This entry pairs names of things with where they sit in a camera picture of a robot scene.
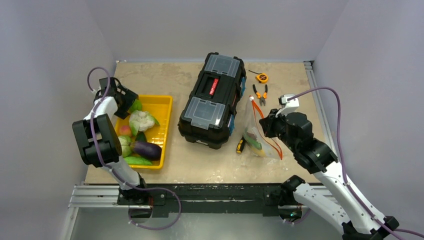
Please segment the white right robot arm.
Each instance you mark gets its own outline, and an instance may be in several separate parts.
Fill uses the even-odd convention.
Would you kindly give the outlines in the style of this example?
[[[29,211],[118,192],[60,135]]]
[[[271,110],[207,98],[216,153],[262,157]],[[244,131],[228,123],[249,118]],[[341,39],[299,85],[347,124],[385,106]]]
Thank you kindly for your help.
[[[399,222],[385,216],[359,193],[345,177],[343,167],[333,150],[315,138],[313,125],[304,113],[278,115],[277,109],[259,120],[267,138],[278,138],[293,153],[296,162],[314,175],[332,194],[335,201],[315,193],[297,175],[282,185],[280,196],[288,204],[304,204],[333,225],[344,240],[383,240],[393,235]]]

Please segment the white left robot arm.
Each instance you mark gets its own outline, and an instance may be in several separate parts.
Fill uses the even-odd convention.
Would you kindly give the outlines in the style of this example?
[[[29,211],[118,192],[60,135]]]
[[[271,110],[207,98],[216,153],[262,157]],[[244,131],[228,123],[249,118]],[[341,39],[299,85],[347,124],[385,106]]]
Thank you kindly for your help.
[[[130,115],[138,96],[115,77],[102,78],[99,83],[91,112],[72,124],[78,151],[86,165],[103,169],[118,182],[122,199],[142,205],[148,201],[149,191],[141,175],[125,161],[112,124],[113,116],[123,120]]]

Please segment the clear zip top bag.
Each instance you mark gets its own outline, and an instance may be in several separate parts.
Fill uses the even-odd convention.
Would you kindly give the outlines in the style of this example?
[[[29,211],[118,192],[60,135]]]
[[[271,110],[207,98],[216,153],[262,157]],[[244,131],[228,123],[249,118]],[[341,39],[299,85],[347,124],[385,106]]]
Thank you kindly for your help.
[[[250,95],[245,105],[242,136],[245,132],[255,134],[257,140],[262,145],[262,150],[264,150],[267,154],[266,158],[282,160],[283,151],[280,145],[273,138],[264,136],[263,129],[259,123],[259,120],[263,118],[263,112],[255,102],[254,97]]]

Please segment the long green chili pepper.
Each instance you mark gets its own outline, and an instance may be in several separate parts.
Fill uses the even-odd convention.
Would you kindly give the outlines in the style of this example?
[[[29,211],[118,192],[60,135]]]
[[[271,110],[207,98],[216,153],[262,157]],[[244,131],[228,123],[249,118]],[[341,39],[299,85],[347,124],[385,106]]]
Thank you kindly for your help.
[[[262,144],[257,140],[257,137],[256,137],[255,134],[249,133],[249,132],[244,132],[243,137],[246,140],[246,142],[249,144],[249,146],[251,146],[251,147],[253,147],[257,150],[262,149]]]

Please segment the yellow corn cob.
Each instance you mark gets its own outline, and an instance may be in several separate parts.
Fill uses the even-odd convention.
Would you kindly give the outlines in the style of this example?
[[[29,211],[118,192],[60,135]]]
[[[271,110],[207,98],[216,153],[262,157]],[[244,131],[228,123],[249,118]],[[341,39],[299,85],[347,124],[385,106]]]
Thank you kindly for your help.
[[[266,158],[267,153],[263,149],[250,148],[250,151],[257,157]]]

